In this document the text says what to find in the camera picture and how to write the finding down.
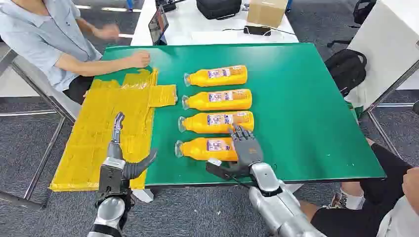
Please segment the person's right hand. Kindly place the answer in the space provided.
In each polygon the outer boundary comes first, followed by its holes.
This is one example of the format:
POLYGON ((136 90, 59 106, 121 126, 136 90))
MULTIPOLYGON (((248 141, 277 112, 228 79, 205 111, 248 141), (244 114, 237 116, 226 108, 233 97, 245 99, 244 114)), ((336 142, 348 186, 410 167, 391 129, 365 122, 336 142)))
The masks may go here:
POLYGON ((129 57, 129 64, 132 68, 145 68, 150 61, 150 53, 147 51, 137 51, 129 57))

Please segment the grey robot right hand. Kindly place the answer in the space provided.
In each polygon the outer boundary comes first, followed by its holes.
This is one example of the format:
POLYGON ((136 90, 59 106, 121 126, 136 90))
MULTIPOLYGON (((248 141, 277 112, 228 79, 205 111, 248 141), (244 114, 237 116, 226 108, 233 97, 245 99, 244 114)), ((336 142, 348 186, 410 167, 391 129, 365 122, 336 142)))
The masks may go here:
POLYGON ((234 123, 229 132, 238 160, 236 164, 231 164, 227 171, 235 176, 249 175, 250 167, 263 161, 261 146, 254 134, 241 125, 234 123))

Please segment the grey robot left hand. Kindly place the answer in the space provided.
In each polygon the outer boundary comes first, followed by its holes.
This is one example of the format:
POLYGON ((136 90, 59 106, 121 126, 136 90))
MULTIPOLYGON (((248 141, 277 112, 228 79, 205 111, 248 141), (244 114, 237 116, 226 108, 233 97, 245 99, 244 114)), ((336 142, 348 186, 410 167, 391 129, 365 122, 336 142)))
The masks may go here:
POLYGON ((122 112, 118 112, 112 130, 112 138, 108 144, 107 157, 125 162, 123 166, 123 177, 127 180, 138 178, 156 159, 158 150, 152 149, 149 155, 139 162, 128 162, 123 158, 121 149, 121 131, 123 128, 123 120, 125 116, 122 112))

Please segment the person's left hand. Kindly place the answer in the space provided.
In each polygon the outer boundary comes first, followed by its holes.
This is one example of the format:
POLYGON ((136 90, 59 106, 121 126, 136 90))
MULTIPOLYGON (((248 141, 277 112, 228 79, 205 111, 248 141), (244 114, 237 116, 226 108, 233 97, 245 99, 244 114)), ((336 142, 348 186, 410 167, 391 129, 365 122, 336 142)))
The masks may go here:
POLYGON ((104 25, 101 29, 94 28, 92 33, 97 38, 103 40, 117 40, 119 38, 120 29, 116 24, 104 25))

